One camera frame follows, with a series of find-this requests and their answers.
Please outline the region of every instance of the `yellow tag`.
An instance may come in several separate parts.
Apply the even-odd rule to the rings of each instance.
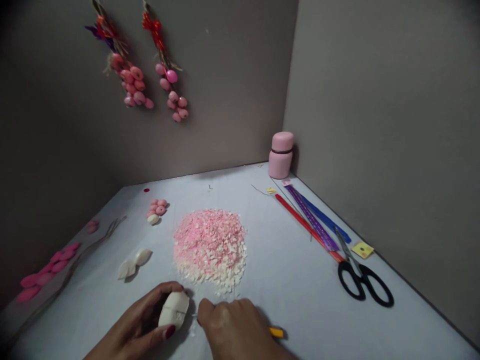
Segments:
[[[370,245],[367,245],[363,241],[360,241],[357,245],[351,247],[350,249],[363,259],[368,258],[370,254],[374,252],[374,248]]]

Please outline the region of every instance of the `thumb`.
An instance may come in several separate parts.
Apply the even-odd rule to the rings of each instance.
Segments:
[[[175,325],[171,324],[156,327],[144,336],[133,340],[128,349],[129,354],[133,359],[142,358],[150,349],[169,339],[174,334],[175,329]]]

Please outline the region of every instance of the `pink soap shavings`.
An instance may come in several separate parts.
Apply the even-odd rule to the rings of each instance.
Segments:
[[[245,229],[236,213],[221,209],[194,211],[175,232],[173,256],[177,268],[190,281],[210,281],[217,295],[231,293],[245,270]]]

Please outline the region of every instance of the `gray wall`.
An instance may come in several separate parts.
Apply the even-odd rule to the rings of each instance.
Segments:
[[[284,118],[297,175],[478,346],[479,14],[301,0]]]
[[[127,109],[118,78],[102,74],[109,49],[84,29],[96,19],[88,0],[24,1],[6,52],[123,185],[268,158],[282,129],[298,0],[150,1],[185,69],[179,84],[190,117],[180,124],[159,85],[141,0],[102,4],[127,37],[155,110]]]

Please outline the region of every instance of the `pink container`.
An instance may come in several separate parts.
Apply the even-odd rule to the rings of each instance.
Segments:
[[[294,135],[291,132],[282,131],[273,135],[268,157],[268,175],[274,179],[284,179],[289,175],[293,147]]]

